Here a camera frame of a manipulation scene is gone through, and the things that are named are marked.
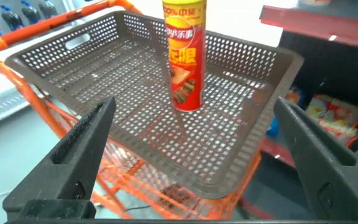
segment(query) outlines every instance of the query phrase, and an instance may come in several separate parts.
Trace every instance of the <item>cart handle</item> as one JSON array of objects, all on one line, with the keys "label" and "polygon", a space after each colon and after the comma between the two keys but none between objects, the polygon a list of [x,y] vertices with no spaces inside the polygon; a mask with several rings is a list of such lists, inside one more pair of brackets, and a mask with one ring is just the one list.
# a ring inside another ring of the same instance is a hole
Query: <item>cart handle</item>
[{"label": "cart handle", "polygon": [[[64,14],[60,14],[59,16],[55,16],[53,18],[40,21],[36,24],[2,35],[0,36],[0,51],[8,48],[12,44],[26,40],[37,34],[41,34],[58,26],[113,6],[121,6],[128,11],[141,13],[133,4],[126,0],[102,0],[85,6],[81,9],[66,12]],[[24,96],[24,98],[30,103],[31,107],[33,107],[33,109],[38,112],[41,118],[50,126],[50,128],[59,138],[62,138],[64,135],[66,135],[66,131],[59,125],[59,123],[49,112],[47,105],[45,105],[45,103],[43,103],[43,101],[38,98],[37,94],[34,93],[34,91],[23,78],[16,75],[16,73],[14,73],[1,60],[0,73],[15,85],[17,91]]]}]

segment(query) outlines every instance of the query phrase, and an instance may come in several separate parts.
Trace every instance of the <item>red shelf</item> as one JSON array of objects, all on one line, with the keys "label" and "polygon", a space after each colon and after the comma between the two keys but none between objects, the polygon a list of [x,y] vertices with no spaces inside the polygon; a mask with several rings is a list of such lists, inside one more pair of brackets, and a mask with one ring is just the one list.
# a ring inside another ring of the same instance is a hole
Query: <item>red shelf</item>
[{"label": "red shelf", "polygon": [[285,31],[358,46],[358,18],[264,6],[260,20]]},{"label": "red shelf", "polygon": [[293,162],[291,153],[286,147],[281,146],[268,138],[265,138],[262,143],[262,150],[274,158],[295,168],[295,163]]}]

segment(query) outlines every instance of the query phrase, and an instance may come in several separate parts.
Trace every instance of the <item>orange shopping cart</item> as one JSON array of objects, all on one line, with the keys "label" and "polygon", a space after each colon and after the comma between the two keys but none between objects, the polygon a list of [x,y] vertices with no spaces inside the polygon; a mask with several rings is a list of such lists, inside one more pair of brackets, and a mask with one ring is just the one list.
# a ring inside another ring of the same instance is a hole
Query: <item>orange shopping cart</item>
[{"label": "orange shopping cart", "polygon": [[[259,164],[273,104],[287,92],[302,58],[207,32],[204,105],[183,113],[170,102],[163,21],[125,0],[100,1],[2,35],[0,50],[113,6],[127,11],[21,50],[0,61],[0,73],[60,138],[77,119],[45,94],[39,98],[30,83],[81,116],[101,99],[116,98],[96,178],[105,195],[94,192],[94,203],[132,218],[117,197],[124,191],[164,218],[229,218]],[[84,36],[83,43],[67,46]]]}]

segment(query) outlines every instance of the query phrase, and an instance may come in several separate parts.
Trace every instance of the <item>potato chip can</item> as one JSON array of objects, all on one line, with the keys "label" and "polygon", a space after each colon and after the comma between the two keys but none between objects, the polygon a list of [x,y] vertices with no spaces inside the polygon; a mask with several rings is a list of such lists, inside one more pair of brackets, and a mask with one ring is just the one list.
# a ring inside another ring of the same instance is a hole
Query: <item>potato chip can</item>
[{"label": "potato chip can", "polygon": [[181,111],[201,108],[205,71],[206,0],[163,0],[171,94]]}]

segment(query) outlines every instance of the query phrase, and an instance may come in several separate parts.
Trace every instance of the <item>store shelf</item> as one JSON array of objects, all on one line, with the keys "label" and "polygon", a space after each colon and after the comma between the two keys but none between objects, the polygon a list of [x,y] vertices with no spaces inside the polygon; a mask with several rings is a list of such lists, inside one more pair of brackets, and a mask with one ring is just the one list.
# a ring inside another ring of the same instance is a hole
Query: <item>store shelf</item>
[{"label": "store shelf", "polygon": [[294,167],[290,151],[284,146],[283,139],[281,136],[270,138],[268,136],[262,142],[262,150],[267,154],[270,154],[274,158],[284,162],[285,164]]},{"label": "store shelf", "polygon": [[302,0],[275,2],[262,9],[262,23],[358,46],[358,1],[332,0],[327,6],[310,6]]}]

